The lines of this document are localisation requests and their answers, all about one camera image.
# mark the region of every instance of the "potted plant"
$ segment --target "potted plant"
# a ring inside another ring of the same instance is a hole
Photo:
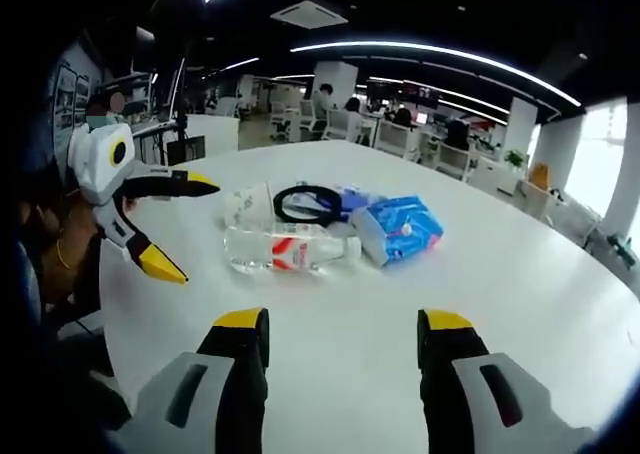
[[[514,171],[521,171],[524,168],[525,155],[517,149],[512,149],[504,156],[504,162],[510,164]]]

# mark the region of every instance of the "black ceiling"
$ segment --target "black ceiling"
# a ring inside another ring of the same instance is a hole
[[[260,61],[226,71],[276,76],[308,74],[322,59],[345,59],[370,75],[412,79],[462,92],[508,108],[514,92],[470,75],[512,86],[560,110],[569,102],[492,66],[450,55],[380,47],[342,48],[291,54],[308,44],[345,40],[391,40],[458,49],[538,76],[584,105],[639,89],[640,22],[637,0],[320,0],[348,24],[305,30],[270,19],[303,0],[160,0],[137,22],[161,36],[191,40],[191,66],[219,69],[248,58]],[[588,56],[587,60],[579,57]],[[381,56],[424,64],[350,56]],[[554,111],[542,108],[547,118]]]

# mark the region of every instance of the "bottle label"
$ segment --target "bottle label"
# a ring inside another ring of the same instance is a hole
[[[294,237],[276,239],[271,248],[273,267],[283,271],[306,269],[308,244]]]

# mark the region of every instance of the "round white table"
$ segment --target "round white table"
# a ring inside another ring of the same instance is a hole
[[[154,280],[103,243],[106,340],[132,410],[142,386],[213,321],[265,306],[271,317],[269,453],[424,453],[417,311],[458,312],[551,392],[571,426],[600,428],[640,369],[640,304],[604,267],[515,208],[402,159],[343,141],[260,148],[189,163],[219,194],[141,200],[137,225],[190,277]],[[226,189],[259,181],[353,183],[417,194],[442,222],[434,250],[376,270],[325,276],[234,271],[223,249]]]

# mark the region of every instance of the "blue tissue pack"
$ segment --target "blue tissue pack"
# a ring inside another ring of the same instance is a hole
[[[382,267],[433,247],[444,230],[417,196],[400,197],[356,209],[350,219],[362,247]]]

